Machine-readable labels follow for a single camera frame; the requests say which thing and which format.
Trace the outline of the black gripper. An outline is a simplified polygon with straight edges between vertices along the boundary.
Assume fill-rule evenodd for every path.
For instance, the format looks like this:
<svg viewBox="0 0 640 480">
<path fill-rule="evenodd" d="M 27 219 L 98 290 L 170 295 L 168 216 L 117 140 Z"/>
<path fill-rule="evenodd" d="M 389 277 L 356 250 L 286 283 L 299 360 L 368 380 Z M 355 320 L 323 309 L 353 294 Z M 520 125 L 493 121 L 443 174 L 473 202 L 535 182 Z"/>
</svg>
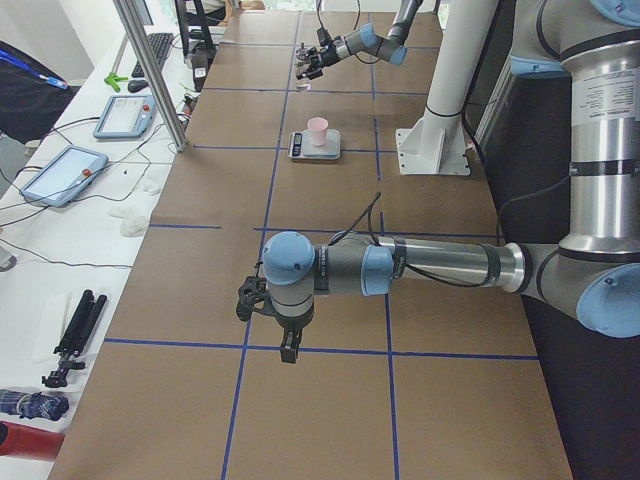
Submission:
<svg viewBox="0 0 640 480">
<path fill-rule="evenodd" d="M 279 348 L 281 361 L 295 364 L 299 355 L 303 329 L 312 321 L 314 302 L 287 306 L 271 299 L 267 290 L 267 281 L 259 276 L 247 276 L 238 289 L 236 316 L 242 322 L 248 322 L 254 313 L 274 316 L 283 328 L 283 338 Z"/>
<path fill-rule="evenodd" d="M 298 81 L 311 81 L 323 75 L 323 68 L 332 66 L 340 61 L 337 45 L 334 41 L 320 47 L 306 48 L 300 46 L 296 50 L 296 59 L 299 62 L 316 62 L 314 65 L 298 65 L 296 67 L 296 79 Z"/>
</svg>

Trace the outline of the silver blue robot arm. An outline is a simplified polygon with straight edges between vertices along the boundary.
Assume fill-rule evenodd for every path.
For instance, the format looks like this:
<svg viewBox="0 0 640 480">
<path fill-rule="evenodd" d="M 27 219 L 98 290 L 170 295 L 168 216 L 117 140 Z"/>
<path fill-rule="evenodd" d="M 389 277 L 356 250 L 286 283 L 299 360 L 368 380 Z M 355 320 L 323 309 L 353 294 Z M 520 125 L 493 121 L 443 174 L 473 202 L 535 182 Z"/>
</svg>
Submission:
<svg viewBox="0 0 640 480">
<path fill-rule="evenodd" d="M 353 31 L 332 37 L 325 28 L 317 7 L 319 28 L 316 35 L 319 46 L 307 47 L 304 43 L 300 44 L 295 53 L 295 78 L 298 81 L 314 80 L 323 75 L 324 68 L 361 52 L 373 57 L 374 63 L 382 60 L 392 65 L 401 65 L 407 54 L 405 41 L 421 5 L 422 1 L 419 0 L 402 1 L 385 37 L 378 35 L 371 23 L 361 26 L 355 23 Z"/>
<path fill-rule="evenodd" d="M 456 287 L 500 287 L 539 299 L 614 338 L 639 333 L 639 5 L 635 1 L 520 1 L 511 71 L 569 76 L 570 228 L 555 245 L 462 244 L 345 230 L 324 245 L 285 231 L 238 291 L 237 317 L 282 327 L 293 363 L 314 299 L 382 295 L 414 274 Z"/>
</svg>

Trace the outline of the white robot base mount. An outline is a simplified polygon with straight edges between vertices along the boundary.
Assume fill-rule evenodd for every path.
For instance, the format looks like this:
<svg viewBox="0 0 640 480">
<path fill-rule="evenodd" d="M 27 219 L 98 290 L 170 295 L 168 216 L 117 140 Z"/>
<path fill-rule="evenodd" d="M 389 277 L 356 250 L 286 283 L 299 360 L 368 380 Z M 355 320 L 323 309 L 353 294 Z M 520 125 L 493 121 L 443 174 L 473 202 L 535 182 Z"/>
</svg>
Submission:
<svg viewBox="0 0 640 480">
<path fill-rule="evenodd" d="M 423 116 L 396 131 L 402 175 L 467 176 L 462 114 L 497 0 L 454 1 L 449 7 Z"/>
</svg>

